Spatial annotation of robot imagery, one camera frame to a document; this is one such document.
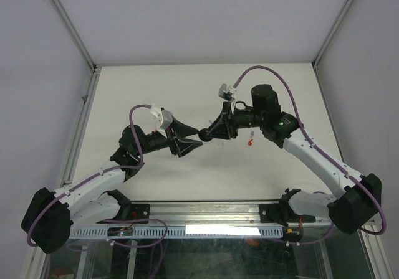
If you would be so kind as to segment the black charging case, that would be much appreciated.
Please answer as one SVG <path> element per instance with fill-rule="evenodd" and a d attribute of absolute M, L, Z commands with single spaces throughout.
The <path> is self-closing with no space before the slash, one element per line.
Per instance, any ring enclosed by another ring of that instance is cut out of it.
<path fill-rule="evenodd" d="M 203 128 L 198 133 L 199 139 L 203 142 L 210 142 L 212 137 L 209 135 L 209 129 Z"/>

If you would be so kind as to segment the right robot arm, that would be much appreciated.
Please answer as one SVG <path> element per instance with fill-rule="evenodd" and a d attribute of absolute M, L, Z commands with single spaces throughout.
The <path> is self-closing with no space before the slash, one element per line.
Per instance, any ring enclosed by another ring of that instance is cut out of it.
<path fill-rule="evenodd" d="M 304 163 L 330 190 L 316 194 L 301 189 L 286 189 L 279 208 L 270 216 L 282 225 L 300 215 L 330 219 L 345 234 L 361 229 L 381 205 L 382 183 L 374 174 L 368 176 L 327 154 L 303 131 L 293 115 L 281 111 L 277 93 L 270 85 L 256 85 L 251 90 L 252 106 L 236 108 L 236 90 L 223 84 L 218 95 L 224 100 L 221 113 L 209 128 L 202 130 L 203 140 L 231 140 L 242 128 L 259 128 L 264 137 Z"/>

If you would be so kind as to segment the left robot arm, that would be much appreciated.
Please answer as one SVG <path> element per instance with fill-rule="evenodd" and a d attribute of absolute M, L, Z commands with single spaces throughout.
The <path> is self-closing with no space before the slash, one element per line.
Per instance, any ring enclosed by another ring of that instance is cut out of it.
<path fill-rule="evenodd" d="M 119 187 L 141 170 L 144 155 L 168 148 L 174 156 L 186 156 L 202 146 L 191 139 L 199 132 L 174 117 L 161 121 L 151 133 L 130 123 L 116 152 L 93 175 L 54 191 L 36 191 L 21 222 L 28 245 L 51 254 L 80 229 L 105 220 L 128 220 L 132 203 Z"/>

